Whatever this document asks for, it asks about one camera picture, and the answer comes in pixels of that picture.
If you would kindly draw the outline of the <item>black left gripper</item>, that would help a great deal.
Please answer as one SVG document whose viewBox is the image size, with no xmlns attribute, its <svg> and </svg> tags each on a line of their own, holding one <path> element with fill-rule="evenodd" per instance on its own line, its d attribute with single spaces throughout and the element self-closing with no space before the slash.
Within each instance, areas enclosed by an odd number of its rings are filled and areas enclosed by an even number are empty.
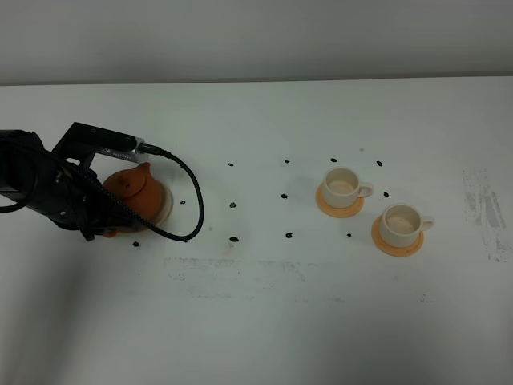
<svg viewBox="0 0 513 385">
<path fill-rule="evenodd" d="M 43 192 L 40 212 L 59 228 L 78 231 L 92 241 L 120 227 L 115 201 L 94 174 L 76 164 L 58 162 Z"/>
</svg>

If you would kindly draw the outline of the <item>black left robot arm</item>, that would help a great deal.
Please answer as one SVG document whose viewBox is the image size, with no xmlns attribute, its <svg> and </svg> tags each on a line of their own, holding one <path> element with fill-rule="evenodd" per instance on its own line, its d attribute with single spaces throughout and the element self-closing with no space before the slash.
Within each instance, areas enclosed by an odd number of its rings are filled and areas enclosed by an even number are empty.
<svg viewBox="0 0 513 385">
<path fill-rule="evenodd" d="M 2 213 L 30 209 L 86 240 L 116 231 L 123 213 L 101 191 L 91 163 L 98 147 L 64 136 L 48 151 L 33 132 L 1 132 Z"/>
</svg>

